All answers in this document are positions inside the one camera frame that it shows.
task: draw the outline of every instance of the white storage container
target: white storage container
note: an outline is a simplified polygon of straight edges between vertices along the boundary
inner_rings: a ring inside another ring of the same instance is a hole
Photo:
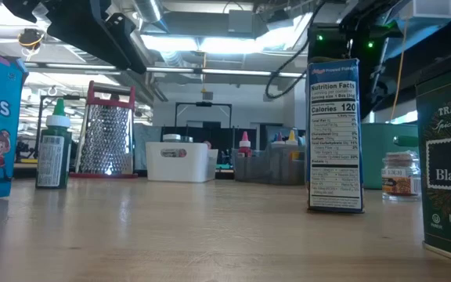
[[[215,179],[218,150],[204,143],[148,142],[147,178],[151,181],[203,183]]]

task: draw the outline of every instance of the nutrition facts label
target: nutrition facts label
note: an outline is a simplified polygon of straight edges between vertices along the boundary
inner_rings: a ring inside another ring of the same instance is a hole
[[[310,205],[360,209],[356,83],[310,87]]]

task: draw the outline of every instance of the wooden table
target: wooden table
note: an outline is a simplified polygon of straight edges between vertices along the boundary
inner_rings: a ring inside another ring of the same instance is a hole
[[[420,203],[366,192],[366,214],[309,214],[301,187],[222,180],[14,182],[0,281],[450,281]]]

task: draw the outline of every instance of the green bottle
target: green bottle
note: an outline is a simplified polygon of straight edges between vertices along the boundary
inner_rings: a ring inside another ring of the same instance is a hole
[[[57,100],[53,115],[46,118],[46,127],[39,140],[36,188],[66,188],[72,134],[67,131],[70,119],[66,117],[63,99]]]

